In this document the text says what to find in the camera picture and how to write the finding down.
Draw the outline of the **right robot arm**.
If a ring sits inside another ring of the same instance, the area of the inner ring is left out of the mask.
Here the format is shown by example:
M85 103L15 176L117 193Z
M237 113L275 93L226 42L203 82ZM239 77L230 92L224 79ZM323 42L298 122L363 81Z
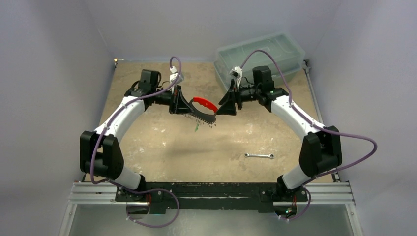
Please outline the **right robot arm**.
M290 199L307 181L342 164L340 137L335 126L316 122L302 111L283 88L277 88L268 66L253 68L253 84L241 88L242 69L230 71L230 86L220 100L217 115L235 116L244 102L258 101L269 112L277 115L301 140L298 164L277 179L274 195L282 200Z

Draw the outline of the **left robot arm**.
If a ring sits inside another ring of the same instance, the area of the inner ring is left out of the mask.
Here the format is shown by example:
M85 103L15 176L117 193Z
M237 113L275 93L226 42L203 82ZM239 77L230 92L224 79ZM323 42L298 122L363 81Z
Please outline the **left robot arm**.
M115 111L99 127L93 131L84 131L80 135L80 170L94 177L101 177L102 182L110 181L127 189L127 194L134 201L141 201L147 194L146 179L124 163L120 143L133 124L153 103L167 105L170 113L175 114L174 106L177 98L181 99L188 111L185 115L196 116L197 110L191 101L182 98L180 86L182 72L175 66L170 67L169 86L160 86L161 73L144 69L141 77L125 92L121 103Z

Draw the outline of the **clear plastic storage bin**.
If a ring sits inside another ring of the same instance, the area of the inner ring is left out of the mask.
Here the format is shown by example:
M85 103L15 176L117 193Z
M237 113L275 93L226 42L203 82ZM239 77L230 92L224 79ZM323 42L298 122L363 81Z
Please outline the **clear plastic storage bin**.
M272 60L259 50L263 50L273 57L284 74L286 82L289 82L301 70L305 57L305 51L302 47L285 32L260 36L218 48L214 67L216 79L224 91L227 91L230 87L231 70L241 66L247 56L250 56L250 58L242 68L244 78L240 87L246 87L249 83L253 83L252 69L262 65L270 68L276 87L284 85L282 77Z

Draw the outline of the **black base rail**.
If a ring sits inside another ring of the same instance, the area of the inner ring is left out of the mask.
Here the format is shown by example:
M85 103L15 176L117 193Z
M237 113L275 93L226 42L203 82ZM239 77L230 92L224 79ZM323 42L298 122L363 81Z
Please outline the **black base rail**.
M256 210L259 213L296 212L297 204L308 201L305 190L283 192L276 182L147 182L149 193L132 193L123 187L116 191L116 202L144 204L151 214L168 209Z

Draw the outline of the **steel key organizer red handle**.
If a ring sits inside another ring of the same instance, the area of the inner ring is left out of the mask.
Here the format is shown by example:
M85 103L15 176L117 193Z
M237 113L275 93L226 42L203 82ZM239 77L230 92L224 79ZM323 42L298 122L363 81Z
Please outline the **steel key organizer red handle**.
M206 124L210 128L216 127L216 112L218 107L201 97L193 97L192 99L194 99L193 105L197 111L194 114L184 116L195 120L196 123L200 124L199 126Z

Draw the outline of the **aluminium frame rail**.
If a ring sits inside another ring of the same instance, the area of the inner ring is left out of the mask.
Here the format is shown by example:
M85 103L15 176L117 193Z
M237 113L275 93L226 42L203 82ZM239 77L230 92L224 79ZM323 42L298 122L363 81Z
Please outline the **aluminium frame rail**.
M274 201L274 183L150 182L151 200L73 184L61 236L361 236L348 183L311 183Z

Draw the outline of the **silver combination wrench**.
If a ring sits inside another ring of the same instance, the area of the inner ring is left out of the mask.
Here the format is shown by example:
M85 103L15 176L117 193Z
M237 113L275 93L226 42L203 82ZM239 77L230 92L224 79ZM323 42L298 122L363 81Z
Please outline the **silver combination wrench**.
M251 154L251 153L245 153L244 157L256 157L256 158L268 158L268 159L274 159L273 154Z

